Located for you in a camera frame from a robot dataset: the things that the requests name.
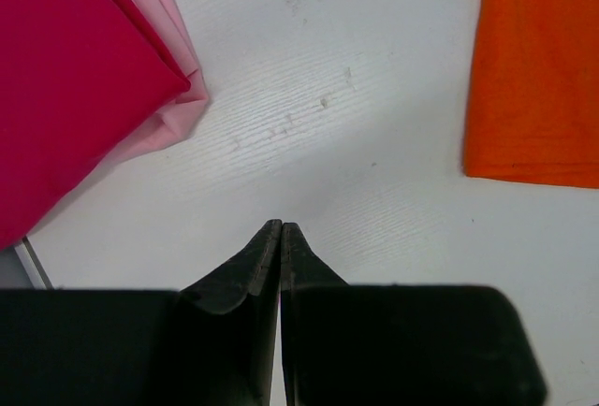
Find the pink cloth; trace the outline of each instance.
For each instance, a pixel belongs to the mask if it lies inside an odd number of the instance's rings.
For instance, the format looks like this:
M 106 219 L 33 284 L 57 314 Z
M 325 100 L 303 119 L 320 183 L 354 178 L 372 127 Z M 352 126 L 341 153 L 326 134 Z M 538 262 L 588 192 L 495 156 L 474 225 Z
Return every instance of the pink cloth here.
M 186 139 L 209 100 L 194 47 L 175 1 L 133 1 L 170 50 L 183 74 L 191 82 L 191 89 L 159 109 L 121 141 L 107 156 L 108 162 L 120 162 L 164 149 Z

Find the white table surface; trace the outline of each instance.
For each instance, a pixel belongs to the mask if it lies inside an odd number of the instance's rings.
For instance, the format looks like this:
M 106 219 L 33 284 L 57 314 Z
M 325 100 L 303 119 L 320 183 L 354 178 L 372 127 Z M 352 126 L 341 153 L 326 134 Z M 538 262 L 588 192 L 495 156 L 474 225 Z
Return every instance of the white table surface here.
M 267 219 L 297 221 L 351 283 L 499 287 L 549 404 L 599 403 L 599 192 L 460 173 L 479 0 L 177 1 L 210 110 L 42 222 L 55 285 L 183 288 Z

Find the magenta fabric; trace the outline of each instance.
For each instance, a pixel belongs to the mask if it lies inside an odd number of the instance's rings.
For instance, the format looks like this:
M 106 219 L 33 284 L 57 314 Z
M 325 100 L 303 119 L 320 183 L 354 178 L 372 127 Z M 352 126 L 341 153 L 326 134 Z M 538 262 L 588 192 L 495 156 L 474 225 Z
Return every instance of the magenta fabric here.
M 111 162 L 164 149 L 186 139 L 209 100 L 194 47 L 175 1 L 133 1 L 167 45 L 183 74 L 189 79 L 191 89 L 158 110 L 121 142 L 110 154 Z
M 4 1 L 0 248 L 190 88 L 132 0 Z

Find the orange cloth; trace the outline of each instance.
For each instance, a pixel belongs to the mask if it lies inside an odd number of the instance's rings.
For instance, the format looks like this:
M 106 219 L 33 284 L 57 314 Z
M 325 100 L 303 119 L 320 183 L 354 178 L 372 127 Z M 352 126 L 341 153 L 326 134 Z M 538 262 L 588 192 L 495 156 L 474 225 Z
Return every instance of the orange cloth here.
M 482 0 L 464 171 L 599 188 L 599 0 Z

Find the red cloth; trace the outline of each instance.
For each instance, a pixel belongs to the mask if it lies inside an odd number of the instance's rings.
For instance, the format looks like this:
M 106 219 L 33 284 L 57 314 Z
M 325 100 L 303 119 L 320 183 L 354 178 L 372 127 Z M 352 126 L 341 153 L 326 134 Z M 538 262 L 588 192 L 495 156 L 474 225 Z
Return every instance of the red cloth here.
M 3 0 L 0 248 L 189 82 L 131 0 Z

